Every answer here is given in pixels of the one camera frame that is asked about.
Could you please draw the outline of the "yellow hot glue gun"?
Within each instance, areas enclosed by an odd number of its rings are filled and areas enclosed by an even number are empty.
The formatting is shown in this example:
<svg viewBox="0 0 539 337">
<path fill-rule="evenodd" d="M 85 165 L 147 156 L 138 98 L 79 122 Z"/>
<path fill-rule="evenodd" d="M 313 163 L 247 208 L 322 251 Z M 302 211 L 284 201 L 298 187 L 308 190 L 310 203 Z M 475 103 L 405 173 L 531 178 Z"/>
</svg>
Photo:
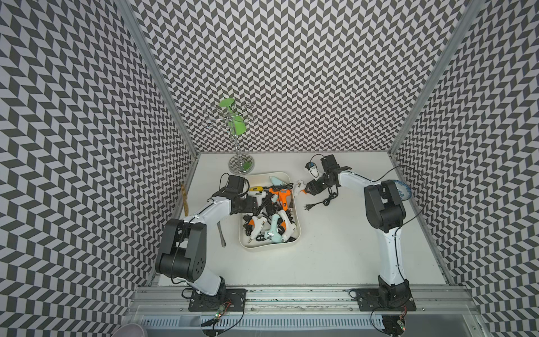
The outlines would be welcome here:
<svg viewBox="0 0 539 337">
<path fill-rule="evenodd" d="M 254 186 L 252 188 L 249 188 L 248 195 L 256 195 L 264 192 L 264 187 L 262 186 Z"/>
</svg>

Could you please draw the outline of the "orange hot glue gun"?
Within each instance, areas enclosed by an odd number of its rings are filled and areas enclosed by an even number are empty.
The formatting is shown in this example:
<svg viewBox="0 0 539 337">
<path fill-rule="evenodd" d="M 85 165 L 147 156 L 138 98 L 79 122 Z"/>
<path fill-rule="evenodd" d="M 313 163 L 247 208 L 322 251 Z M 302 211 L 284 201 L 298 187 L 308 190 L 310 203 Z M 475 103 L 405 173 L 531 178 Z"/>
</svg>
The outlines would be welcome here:
<svg viewBox="0 0 539 337">
<path fill-rule="evenodd" d="M 282 209 L 289 210 L 289 197 L 292 195 L 292 191 L 289 188 L 270 188 L 269 192 L 278 197 L 279 203 Z"/>
</svg>

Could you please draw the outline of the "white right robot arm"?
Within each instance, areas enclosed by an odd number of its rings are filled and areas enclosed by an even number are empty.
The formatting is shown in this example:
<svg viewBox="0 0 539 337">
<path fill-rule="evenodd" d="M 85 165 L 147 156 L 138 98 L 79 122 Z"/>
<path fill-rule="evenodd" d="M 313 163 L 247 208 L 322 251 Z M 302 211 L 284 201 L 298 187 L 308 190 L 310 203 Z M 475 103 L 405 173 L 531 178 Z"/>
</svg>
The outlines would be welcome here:
<svg viewBox="0 0 539 337">
<path fill-rule="evenodd" d="M 405 225 L 406 210 L 393 180 L 371 180 L 340 166 L 335 156 L 320 159 L 323 172 L 308 182 L 305 192 L 311 195 L 330 188 L 348 188 L 363 192 L 366 218 L 376 230 L 380 257 L 378 275 L 378 305 L 381 308 L 398 309 L 411 299 L 411 289 L 401 266 L 401 229 Z"/>
</svg>

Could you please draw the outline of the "small white glue gun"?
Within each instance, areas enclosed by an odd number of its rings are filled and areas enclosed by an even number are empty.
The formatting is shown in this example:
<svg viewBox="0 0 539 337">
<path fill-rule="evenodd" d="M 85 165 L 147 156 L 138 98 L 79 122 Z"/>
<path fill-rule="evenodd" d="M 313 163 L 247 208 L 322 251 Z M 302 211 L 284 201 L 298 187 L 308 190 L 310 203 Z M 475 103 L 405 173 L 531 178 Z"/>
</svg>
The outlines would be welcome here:
<svg viewBox="0 0 539 337">
<path fill-rule="evenodd" d="M 303 180 L 298 180 L 293 184 L 293 196 L 298 197 L 300 194 L 306 194 L 306 184 Z"/>
</svg>

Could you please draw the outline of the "white glue gun grey handle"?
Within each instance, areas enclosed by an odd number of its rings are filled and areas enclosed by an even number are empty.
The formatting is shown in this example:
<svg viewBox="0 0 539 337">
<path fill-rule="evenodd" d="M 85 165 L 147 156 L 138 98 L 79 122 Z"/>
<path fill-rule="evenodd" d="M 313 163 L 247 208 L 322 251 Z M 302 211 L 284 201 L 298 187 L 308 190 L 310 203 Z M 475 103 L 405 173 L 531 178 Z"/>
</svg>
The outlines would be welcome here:
<svg viewBox="0 0 539 337">
<path fill-rule="evenodd" d="M 267 239 L 267 237 L 262 234 L 262 229 L 267 222 L 267 216 L 252 216 L 251 221 L 248 223 L 252 227 L 251 234 L 249 235 L 248 239 L 249 244 L 251 244 L 253 241 L 263 242 Z"/>
</svg>

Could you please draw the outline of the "white glue gun orange trigger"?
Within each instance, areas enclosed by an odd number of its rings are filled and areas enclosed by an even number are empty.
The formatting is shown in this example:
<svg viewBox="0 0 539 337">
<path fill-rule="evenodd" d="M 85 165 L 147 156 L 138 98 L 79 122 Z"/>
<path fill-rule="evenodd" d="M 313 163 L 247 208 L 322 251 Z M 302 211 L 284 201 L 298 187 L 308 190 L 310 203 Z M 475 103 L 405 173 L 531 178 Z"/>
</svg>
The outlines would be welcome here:
<svg viewBox="0 0 539 337">
<path fill-rule="evenodd" d="M 285 210 L 280 210 L 277 213 L 283 220 L 285 224 L 285 231 L 282 235 L 282 241 L 287 242 L 292 238 L 293 233 L 296 231 L 296 224 L 290 221 L 288 214 Z"/>
</svg>

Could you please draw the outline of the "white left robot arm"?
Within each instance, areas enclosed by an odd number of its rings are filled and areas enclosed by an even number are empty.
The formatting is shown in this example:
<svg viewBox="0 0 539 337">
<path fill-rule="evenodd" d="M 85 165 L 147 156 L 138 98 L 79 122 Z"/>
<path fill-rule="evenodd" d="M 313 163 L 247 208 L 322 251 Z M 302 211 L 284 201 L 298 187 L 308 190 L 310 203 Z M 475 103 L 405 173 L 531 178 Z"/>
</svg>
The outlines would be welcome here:
<svg viewBox="0 0 539 337">
<path fill-rule="evenodd" d="M 205 296 L 220 296 L 225 281 L 206 267 L 207 232 L 228 216 L 245 211 L 249 205 L 249 188 L 246 178 L 230 175 L 201 209 L 184 218 L 169 220 L 161 236 L 156 272 L 171 280 L 181 278 Z"/>
</svg>

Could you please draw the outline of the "mint green glue gun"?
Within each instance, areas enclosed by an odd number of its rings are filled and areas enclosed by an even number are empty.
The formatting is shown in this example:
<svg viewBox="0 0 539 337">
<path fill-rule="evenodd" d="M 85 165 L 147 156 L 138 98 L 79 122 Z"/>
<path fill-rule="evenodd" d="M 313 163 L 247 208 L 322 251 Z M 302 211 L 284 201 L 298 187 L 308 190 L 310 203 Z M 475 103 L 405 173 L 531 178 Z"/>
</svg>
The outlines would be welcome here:
<svg viewBox="0 0 539 337">
<path fill-rule="evenodd" d="M 285 185 L 287 185 L 287 183 L 285 183 L 284 181 L 282 181 L 281 179 L 279 179 L 276 176 L 271 176 L 271 177 L 269 177 L 269 179 L 270 179 L 273 186 L 285 186 Z"/>
</svg>

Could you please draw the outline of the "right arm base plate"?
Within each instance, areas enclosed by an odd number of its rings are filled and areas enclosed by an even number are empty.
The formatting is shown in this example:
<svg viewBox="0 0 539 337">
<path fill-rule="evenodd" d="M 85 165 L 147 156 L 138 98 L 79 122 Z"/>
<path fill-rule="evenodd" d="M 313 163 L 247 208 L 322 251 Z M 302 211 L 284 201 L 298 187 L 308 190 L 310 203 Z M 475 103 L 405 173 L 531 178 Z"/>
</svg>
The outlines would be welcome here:
<svg viewBox="0 0 539 337">
<path fill-rule="evenodd" d="M 373 310 L 417 311 L 417 306 L 409 289 L 368 288 L 355 289 L 354 292 L 361 312 L 371 312 Z"/>
</svg>

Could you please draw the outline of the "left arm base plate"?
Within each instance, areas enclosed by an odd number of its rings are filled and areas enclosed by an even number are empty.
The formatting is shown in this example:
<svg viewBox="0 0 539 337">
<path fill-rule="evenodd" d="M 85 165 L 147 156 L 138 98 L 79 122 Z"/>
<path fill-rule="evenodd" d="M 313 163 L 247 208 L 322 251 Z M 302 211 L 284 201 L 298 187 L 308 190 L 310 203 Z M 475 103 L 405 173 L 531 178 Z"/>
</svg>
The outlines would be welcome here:
<svg viewBox="0 0 539 337">
<path fill-rule="evenodd" d="M 226 289 L 216 296 L 208 296 L 203 293 L 193 293 L 189 300 L 190 312 L 216 313 L 220 306 L 224 306 L 227 312 L 242 312 L 245 307 L 247 289 Z"/>
</svg>

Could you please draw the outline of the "cream plastic storage box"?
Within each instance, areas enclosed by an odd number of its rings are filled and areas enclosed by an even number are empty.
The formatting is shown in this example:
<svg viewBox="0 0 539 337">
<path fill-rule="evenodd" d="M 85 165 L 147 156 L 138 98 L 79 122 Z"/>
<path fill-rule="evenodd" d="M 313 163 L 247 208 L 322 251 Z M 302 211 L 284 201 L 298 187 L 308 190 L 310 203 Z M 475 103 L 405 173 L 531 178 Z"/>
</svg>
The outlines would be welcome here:
<svg viewBox="0 0 539 337">
<path fill-rule="evenodd" d="M 273 186 L 270 177 L 276 176 L 287 185 L 285 186 Z M 252 213 L 240 213 L 239 215 L 239 242 L 240 244 L 248 251 L 256 251 L 263 249 L 277 249 L 283 248 L 286 245 L 291 245 L 299 240 L 301 235 L 300 223 L 297 215 L 297 211 L 294 205 L 294 196 L 293 196 L 293 184 L 291 179 L 284 172 L 273 172 L 269 174 L 256 174 L 249 175 L 246 177 L 247 181 L 250 184 L 250 188 L 254 186 L 264 187 L 264 192 L 256 195 L 248 195 L 250 197 L 256 198 L 257 209 L 254 214 Z M 270 240 L 265 240 L 263 242 L 253 241 L 251 244 L 248 243 L 249 235 L 251 234 L 252 227 L 248 224 L 251 221 L 252 216 L 267 216 L 268 222 L 265 223 L 262 234 L 265 234 L 270 229 L 272 215 L 278 213 L 278 211 L 283 210 L 281 204 L 279 203 L 278 197 L 269 192 L 270 188 L 289 188 L 292 191 L 292 195 L 289 197 L 289 210 L 285 211 L 290 221 L 296 224 L 296 231 L 293 233 L 292 238 L 287 242 L 282 242 L 280 244 L 272 243 Z M 278 221 L 278 230 L 281 235 L 284 234 L 285 224 L 282 218 Z"/>
</svg>

